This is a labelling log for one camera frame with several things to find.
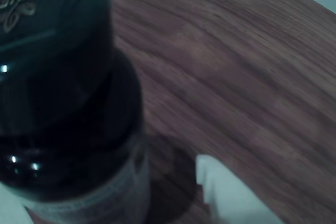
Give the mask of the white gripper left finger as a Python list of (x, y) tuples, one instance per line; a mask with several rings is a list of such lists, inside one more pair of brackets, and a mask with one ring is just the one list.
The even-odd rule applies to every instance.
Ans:
[(1, 224), (33, 224), (18, 196), (1, 183)]

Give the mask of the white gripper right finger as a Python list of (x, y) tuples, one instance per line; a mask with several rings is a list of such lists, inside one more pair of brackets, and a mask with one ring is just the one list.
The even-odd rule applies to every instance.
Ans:
[(271, 224), (283, 221), (221, 161), (199, 154), (196, 182), (209, 206), (212, 223)]

